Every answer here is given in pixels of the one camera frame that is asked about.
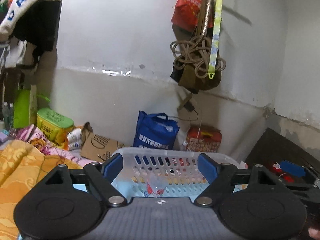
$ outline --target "lanyard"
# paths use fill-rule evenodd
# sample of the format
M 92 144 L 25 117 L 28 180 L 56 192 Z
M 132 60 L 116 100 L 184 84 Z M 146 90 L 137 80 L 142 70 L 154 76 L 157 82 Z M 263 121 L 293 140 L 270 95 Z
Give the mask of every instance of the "lanyard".
M 212 45 L 211 45 L 211 54 L 210 54 L 210 63 L 208 76 L 209 79 L 213 79 L 216 71 L 216 61 L 218 56 L 218 46 L 219 46 L 219 37 L 220 37 L 220 26 L 221 26 L 221 12 L 222 12 L 222 0 L 216 0 L 216 12 L 214 16 L 214 25 L 213 25 L 213 36 L 212 36 Z

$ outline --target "metal screw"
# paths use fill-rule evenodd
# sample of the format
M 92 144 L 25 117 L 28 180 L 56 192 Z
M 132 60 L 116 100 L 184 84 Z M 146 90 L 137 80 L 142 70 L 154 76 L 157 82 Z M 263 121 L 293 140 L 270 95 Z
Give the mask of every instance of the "metal screw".
M 207 205 L 210 205 L 212 203 L 212 199 L 209 198 L 209 197 L 200 197 L 200 198 L 197 198 L 197 203 L 202 205 L 202 206 L 207 206 Z
M 121 196 L 113 196 L 113 197 L 110 197 L 108 201 L 113 205 L 118 205 L 124 201 L 124 198 Z

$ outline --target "blue tote bag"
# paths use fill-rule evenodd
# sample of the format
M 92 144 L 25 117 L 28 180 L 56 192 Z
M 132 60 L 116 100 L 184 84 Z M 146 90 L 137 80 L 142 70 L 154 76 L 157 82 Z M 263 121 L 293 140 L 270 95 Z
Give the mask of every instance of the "blue tote bag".
M 139 111 L 133 147 L 172 150 L 178 131 L 178 123 L 169 120 L 165 113 L 146 114 Z

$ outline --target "green lid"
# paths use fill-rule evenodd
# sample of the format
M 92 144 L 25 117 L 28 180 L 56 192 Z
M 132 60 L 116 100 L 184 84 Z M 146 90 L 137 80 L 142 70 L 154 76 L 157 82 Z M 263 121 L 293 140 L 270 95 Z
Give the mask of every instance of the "green lid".
M 73 126 L 74 122 L 72 121 L 72 119 L 65 117 L 62 114 L 58 114 L 57 112 L 51 110 L 50 108 L 41 108 L 40 110 L 38 110 L 38 115 L 54 124 L 55 126 L 58 126 L 59 128 L 65 129 L 65 128 L 69 128 L 71 126 Z

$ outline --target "yellow container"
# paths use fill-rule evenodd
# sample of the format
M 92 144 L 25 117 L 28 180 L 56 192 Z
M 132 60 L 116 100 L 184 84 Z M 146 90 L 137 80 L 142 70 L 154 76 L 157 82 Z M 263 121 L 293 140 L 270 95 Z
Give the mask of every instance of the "yellow container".
M 74 129 L 74 122 L 49 108 L 41 108 L 37 112 L 37 127 L 50 141 L 62 146 L 67 133 Z

